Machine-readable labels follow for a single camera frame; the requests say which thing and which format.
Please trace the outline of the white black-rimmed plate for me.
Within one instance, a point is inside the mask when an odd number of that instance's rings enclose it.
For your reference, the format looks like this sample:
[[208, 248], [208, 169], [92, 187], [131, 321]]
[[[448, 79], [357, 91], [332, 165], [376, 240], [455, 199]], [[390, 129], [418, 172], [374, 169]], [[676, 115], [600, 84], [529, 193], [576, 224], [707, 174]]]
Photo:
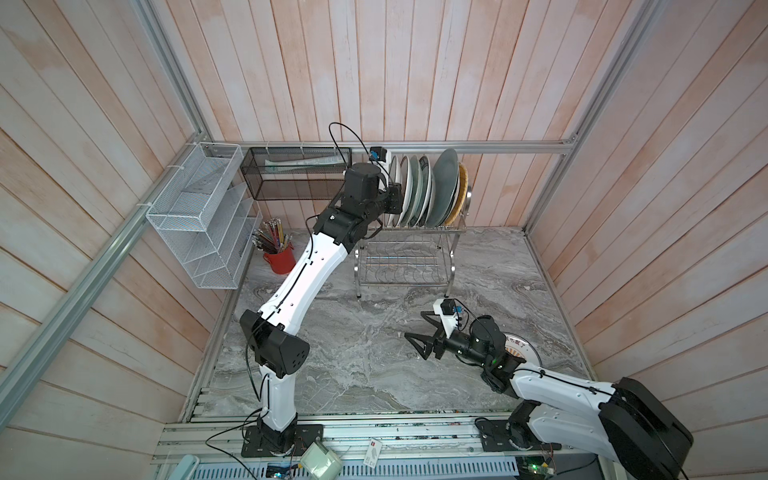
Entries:
[[[391, 175], [391, 178], [394, 183], [400, 183], [401, 182], [401, 173], [400, 173], [400, 166], [399, 166], [399, 160], [396, 158], [395, 155], [392, 156], [390, 161], [390, 168], [389, 173]], [[398, 216], [396, 214], [390, 214], [388, 216], [387, 226], [393, 227], [395, 225], [395, 221], [397, 220]]]

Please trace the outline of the pale green flower plate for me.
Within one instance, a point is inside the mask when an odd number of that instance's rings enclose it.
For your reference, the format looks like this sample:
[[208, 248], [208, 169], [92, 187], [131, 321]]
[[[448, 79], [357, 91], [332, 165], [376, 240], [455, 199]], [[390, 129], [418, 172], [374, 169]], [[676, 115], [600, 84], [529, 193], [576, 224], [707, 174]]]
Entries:
[[414, 215], [416, 214], [417, 204], [421, 195], [420, 191], [422, 188], [422, 174], [421, 174], [421, 165], [418, 157], [416, 156], [411, 157], [409, 168], [412, 173], [412, 180], [410, 182], [410, 184], [412, 185], [412, 189], [410, 194], [408, 217], [405, 220], [406, 226], [411, 225]]

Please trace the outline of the orange sunburst plate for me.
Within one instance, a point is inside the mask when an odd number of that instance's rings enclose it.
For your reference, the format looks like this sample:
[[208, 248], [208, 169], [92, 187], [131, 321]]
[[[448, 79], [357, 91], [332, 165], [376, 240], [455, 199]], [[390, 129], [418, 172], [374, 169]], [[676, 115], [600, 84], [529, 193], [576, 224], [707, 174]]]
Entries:
[[402, 212], [397, 221], [398, 227], [404, 227], [406, 225], [406, 218], [411, 205], [411, 195], [414, 187], [413, 173], [410, 166], [410, 158], [405, 155], [400, 163], [400, 170], [403, 180], [403, 206]]
[[505, 350], [507, 353], [521, 359], [525, 364], [534, 368], [541, 366], [541, 357], [528, 340], [511, 333], [505, 333], [505, 338]]

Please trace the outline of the green rimmed white plate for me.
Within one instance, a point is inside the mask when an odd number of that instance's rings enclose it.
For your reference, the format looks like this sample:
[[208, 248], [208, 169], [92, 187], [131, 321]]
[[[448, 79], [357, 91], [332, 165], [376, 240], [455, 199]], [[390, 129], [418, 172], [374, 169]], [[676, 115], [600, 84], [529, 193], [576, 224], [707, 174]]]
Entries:
[[419, 160], [419, 163], [421, 167], [424, 189], [421, 194], [422, 202], [421, 202], [421, 208], [419, 211], [419, 217], [417, 219], [416, 225], [419, 227], [423, 227], [426, 224], [426, 219], [428, 217], [428, 210], [431, 202], [431, 194], [432, 194], [432, 186], [433, 186], [433, 171], [432, 171], [432, 165], [427, 156], [422, 156]]

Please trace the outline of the steel dish rack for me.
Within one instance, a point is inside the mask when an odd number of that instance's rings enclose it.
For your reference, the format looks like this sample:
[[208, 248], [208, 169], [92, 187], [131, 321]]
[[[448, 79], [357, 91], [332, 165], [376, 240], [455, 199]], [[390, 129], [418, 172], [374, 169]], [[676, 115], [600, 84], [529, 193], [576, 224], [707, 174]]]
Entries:
[[371, 240], [360, 241], [353, 253], [353, 276], [357, 296], [364, 286], [440, 288], [448, 297], [455, 279], [454, 255], [464, 218], [469, 210], [471, 187], [461, 215], [449, 226], [435, 228], [416, 225], [421, 208], [421, 195], [410, 226], [387, 226], [389, 214], [383, 216], [384, 228]]

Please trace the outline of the cream floral plate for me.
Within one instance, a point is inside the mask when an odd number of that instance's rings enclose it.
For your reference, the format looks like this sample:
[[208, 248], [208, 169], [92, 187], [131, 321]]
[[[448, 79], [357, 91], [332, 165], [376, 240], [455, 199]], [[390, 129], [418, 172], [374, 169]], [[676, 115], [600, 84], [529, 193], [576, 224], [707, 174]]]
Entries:
[[449, 226], [449, 225], [451, 225], [454, 222], [454, 218], [456, 216], [456, 213], [455, 213], [456, 205], [458, 204], [458, 201], [459, 201], [460, 185], [461, 185], [461, 180], [458, 179], [457, 183], [456, 183], [456, 186], [455, 186], [455, 189], [454, 189], [454, 192], [453, 192], [452, 200], [451, 200], [451, 203], [450, 203], [450, 208], [447, 211], [447, 216], [446, 216], [446, 218], [445, 218], [445, 220], [443, 222], [444, 226]]

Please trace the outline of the pale green glass plate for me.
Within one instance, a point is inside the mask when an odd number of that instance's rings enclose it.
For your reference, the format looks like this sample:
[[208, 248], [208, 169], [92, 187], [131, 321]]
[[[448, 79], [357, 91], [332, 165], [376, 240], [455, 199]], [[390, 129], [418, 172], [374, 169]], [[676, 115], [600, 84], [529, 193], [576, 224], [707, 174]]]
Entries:
[[455, 149], [441, 153], [433, 168], [433, 198], [425, 225], [438, 227], [452, 208], [453, 197], [459, 180], [459, 160]]

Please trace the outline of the yellow woven round tray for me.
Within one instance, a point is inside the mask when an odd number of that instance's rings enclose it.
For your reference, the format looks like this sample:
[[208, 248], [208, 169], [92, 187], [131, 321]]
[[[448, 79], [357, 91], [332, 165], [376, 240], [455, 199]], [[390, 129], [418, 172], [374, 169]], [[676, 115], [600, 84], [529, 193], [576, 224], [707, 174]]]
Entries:
[[467, 193], [468, 193], [468, 190], [469, 190], [468, 172], [467, 172], [467, 169], [466, 169], [466, 167], [464, 166], [463, 163], [459, 164], [459, 179], [461, 180], [459, 201], [458, 201], [458, 204], [456, 205], [456, 211], [455, 211], [456, 216], [455, 216], [454, 222], [452, 224], [454, 224], [457, 221], [457, 219], [459, 218], [459, 216], [461, 215], [461, 212], [462, 212], [462, 210], [464, 208], [464, 204], [465, 204], [465, 201], [466, 201], [466, 196], [467, 196]]

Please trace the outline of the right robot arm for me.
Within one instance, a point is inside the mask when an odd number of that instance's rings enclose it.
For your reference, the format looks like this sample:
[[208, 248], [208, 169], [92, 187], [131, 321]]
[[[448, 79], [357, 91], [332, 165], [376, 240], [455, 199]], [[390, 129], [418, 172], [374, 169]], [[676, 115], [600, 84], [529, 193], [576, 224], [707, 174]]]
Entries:
[[449, 301], [421, 316], [434, 333], [405, 337], [423, 359], [451, 353], [479, 368], [493, 392], [518, 399], [505, 424], [512, 447], [561, 444], [616, 462], [635, 479], [684, 476], [693, 435], [640, 381], [600, 382], [546, 369], [526, 339], [503, 332], [490, 315], [460, 328]]

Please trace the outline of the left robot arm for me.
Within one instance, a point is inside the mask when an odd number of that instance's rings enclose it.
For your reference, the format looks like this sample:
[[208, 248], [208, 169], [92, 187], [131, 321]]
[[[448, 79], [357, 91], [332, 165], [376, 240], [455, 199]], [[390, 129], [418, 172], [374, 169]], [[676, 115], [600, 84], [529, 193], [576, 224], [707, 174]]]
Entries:
[[310, 345], [298, 337], [304, 317], [334, 270], [369, 226], [382, 228], [381, 216], [402, 212], [401, 185], [375, 163], [355, 163], [345, 171], [340, 191], [317, 216], [308, 244], [276, 293], [258, 310], [245, 311], [240, 325], [266, 380], [261, 395], [260, 428], [285, 436], [297, 421], [295, 374]]

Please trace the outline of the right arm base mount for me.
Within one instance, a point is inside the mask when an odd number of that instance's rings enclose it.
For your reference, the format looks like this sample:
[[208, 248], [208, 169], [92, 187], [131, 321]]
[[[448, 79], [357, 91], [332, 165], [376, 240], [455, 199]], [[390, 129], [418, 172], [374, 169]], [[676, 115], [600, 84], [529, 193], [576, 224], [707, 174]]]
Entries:
[[509, 420], [490, 420], [486, 417], [474, 419], [482, 448], [485, 452], [531, 451], [545, 452], [561, 450], [560, 443], [543, 443], [521, 425]]

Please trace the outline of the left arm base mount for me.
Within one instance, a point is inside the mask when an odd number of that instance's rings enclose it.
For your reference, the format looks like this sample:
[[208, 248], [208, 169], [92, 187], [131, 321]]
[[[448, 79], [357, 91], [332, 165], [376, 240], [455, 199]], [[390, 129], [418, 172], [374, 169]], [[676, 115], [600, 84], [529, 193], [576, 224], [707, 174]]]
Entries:
[[321, 424], [292, 424], [283, 432], [266, 424], [248, 426], [241, 448], [244, 458], [302, 456], [315, 442], [323, 438]]

